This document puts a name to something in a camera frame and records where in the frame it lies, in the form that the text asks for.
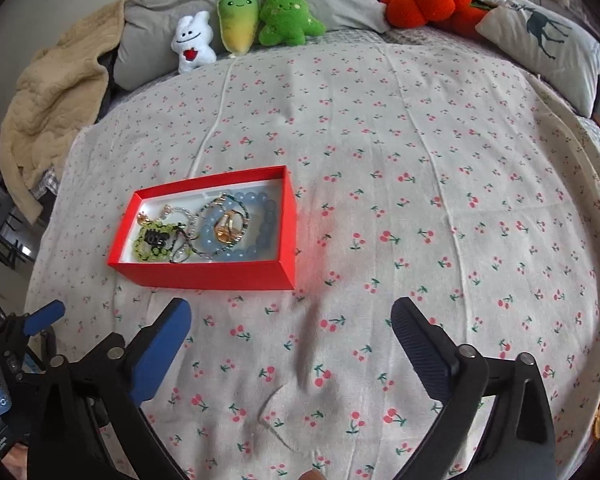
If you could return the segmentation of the person's left hand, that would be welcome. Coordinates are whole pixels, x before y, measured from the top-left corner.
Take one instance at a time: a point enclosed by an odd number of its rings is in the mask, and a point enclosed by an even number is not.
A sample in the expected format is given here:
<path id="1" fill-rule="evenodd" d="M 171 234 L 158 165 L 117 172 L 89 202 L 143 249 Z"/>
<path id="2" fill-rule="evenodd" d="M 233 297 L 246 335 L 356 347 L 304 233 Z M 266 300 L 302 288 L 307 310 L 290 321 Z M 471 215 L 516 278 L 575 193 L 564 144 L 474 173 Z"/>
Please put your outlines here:
<path id="1" fill-rule="evenodd" d="M 28 448 L 22 444 L 15 444 L 2 458 L 3 465 L 17 480 L 27 480 Z"/>

